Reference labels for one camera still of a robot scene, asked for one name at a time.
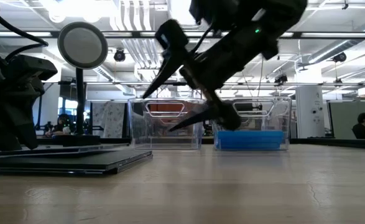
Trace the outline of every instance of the clear plastic bin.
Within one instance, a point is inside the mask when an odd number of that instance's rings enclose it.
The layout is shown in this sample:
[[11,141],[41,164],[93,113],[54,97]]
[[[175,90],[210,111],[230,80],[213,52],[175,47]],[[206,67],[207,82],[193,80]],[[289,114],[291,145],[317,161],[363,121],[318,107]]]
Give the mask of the clear plastic bin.
[[214,145],[219,150],[287,150],[291,99],[288,97],[227,98],[242,119],[236,131],[213,124]]
[[200,149],[203,124],[170,132],[201,99],[131,99],[129,125],[134,149]]

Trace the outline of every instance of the woman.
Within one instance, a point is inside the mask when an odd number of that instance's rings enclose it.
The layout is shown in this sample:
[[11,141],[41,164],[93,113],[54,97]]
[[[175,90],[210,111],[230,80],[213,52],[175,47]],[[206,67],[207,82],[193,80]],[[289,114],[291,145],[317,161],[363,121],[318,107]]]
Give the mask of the woman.
[[71,133],[69,115],[61,114],[58,117],[58,124],[53,127],[51,131],[45,133],[46,136],[52,135],[67,135]]

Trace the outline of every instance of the desk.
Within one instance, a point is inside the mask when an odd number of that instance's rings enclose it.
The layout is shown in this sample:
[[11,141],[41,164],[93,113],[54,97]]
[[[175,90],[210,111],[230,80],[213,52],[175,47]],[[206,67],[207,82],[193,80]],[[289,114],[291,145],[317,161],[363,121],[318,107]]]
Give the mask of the desk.
[[365,223],[365,149],[154,151],[107,178],[0,176],[0,224]]

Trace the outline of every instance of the blue tray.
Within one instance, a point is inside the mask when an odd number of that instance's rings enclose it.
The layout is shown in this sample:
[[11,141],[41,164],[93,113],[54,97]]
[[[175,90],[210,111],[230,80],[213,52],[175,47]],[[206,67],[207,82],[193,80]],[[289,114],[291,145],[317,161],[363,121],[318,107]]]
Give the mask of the blue tray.
[[280,150],[283,131],[218,131],[215,148],[221,150]]

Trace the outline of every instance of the security camera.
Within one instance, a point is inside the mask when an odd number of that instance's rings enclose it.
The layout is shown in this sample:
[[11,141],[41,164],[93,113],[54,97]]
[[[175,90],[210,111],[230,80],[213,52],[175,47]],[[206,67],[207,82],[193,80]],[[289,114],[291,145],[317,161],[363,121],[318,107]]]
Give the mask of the security camera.
[[275,83],[278,83],[278,84],[283,84],[285,82],[287,82],[288,79],[287,79],[287,75],[286,74],[281,74],[281,76],[275,78]]
[[126,59],[126,54],[124,53],[124,49],[117,49],[113,58],[117,62],[123,62]]
[[337,63],[337,62],[345,62],[346,61],[346,54],[344,52],[334,56],[332,58],[332,60]]

